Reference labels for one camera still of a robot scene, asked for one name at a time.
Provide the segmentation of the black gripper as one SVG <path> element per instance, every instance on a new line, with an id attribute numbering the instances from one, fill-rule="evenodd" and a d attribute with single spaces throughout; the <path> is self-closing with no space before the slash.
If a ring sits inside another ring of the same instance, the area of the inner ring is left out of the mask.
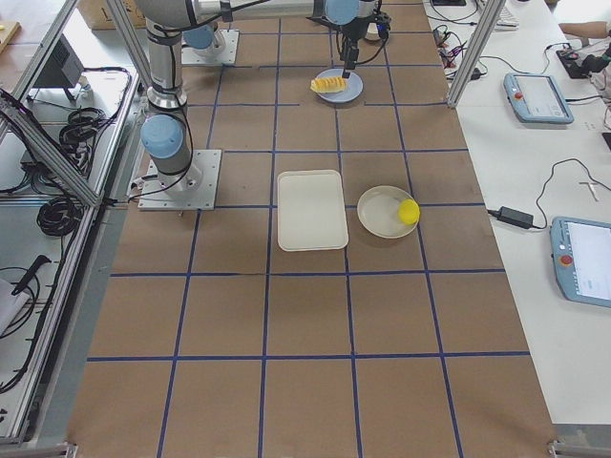
<path id="1" fill-rule="evenodd" d="M 366 37 L 370 25 L 373 25 L 378 32 L 378 37 L 382 40 L 382 44 L 372 57 L 359 61 L 359 41 Z M 351 72 L 357 66 L 371 62 L 386 47 L 390 37 L 390 22 L 351 21 L 347 25 L 342 26 L 340 32 L 342 34 L 340 58 L 344 62 L 341 76 L 344 79 L 349 79 Z"/>

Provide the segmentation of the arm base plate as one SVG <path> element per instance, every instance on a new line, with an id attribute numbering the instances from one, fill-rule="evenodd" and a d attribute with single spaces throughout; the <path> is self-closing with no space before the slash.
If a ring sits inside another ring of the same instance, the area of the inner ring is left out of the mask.
<path id="1" fill-rule="evenodd" d="M 190 211 L 215 208 L 221 168 L 221 150 L 195 150 L 185 176 L 169 177 L 158 172 L 150 159 L 148 175 L 137 207 L 143 211 Z"/>
<path id="2" fill-rule="evenodd" d="M 182 34 L 181 63 L 184 67 L 234 66 L 240 32 L 201 29 Z"/>

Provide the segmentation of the person hand at desk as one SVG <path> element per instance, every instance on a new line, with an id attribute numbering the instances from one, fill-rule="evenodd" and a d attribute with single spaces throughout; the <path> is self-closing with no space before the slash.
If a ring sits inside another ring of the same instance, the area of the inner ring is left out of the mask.
<path id="1" fill-rule="evenodd" d="M 564 34 L 588 39 L 603 39 L 610 31 L 610 26 L 606 21 L 559 23 L 558 25 Z"/>

